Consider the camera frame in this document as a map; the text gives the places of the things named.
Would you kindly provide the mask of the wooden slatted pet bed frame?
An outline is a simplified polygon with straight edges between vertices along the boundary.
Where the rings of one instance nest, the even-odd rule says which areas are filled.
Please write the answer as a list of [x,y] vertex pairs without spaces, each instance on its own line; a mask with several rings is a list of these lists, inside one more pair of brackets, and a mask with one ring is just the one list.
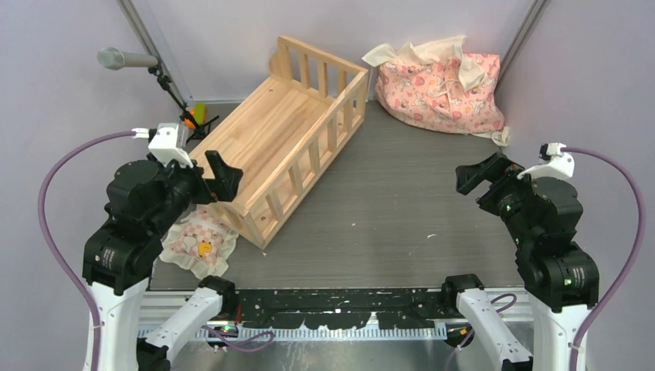
[[216,150],[243,177],[216,211],[241,236],[266,247],[365,118],[368,71],[290,36],[280,36],[270,75],[192,151],[207,166]]

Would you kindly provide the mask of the pink printed cushion with ties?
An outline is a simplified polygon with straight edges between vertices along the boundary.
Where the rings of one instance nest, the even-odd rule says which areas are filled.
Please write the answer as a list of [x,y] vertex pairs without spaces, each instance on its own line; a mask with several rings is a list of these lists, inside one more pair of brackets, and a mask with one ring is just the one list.
[[471,134],[499,147],[510,130],[494,92],[501,71],[497,54],[467,53],[465,36],[398,49],[376,46],[362,60],[378,71],[377,101],[397,120],[446,134]]

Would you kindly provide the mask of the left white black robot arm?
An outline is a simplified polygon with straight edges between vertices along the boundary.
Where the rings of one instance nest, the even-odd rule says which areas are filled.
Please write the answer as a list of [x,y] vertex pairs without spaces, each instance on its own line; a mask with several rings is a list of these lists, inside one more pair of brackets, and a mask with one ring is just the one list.
[[145,337],[138,334],[141,301],[163,237],[191,205],[236,197],[243,171],[215,150],[205,156],[210,179],[196,163],[163,165],[149,155],[122,165],[107,187],[107,221],[86,242],[83,256],[83,278],[98,312],[102,370],[168,370],[211,318],[236,313],[234,283],[206,277],[166,322]]

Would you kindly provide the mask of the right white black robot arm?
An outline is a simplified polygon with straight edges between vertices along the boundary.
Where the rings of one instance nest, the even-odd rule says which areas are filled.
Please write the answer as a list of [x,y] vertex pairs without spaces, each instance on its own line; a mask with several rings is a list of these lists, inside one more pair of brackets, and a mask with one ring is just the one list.
[[515,263],[534,319],[534,348],[527,350],[493,308],[474,274],[449,276],[441,307],[463,316],[497,370],[570,370],[574,339],[599,300],[599,270],[574,241],[583,208],[569,183],[573,157],[560,148],[524,168],[497,152],[473,165],[456,167],[456,190],[466,195],[482,182],[489,189],[479,207],[498,216],[516,247]]

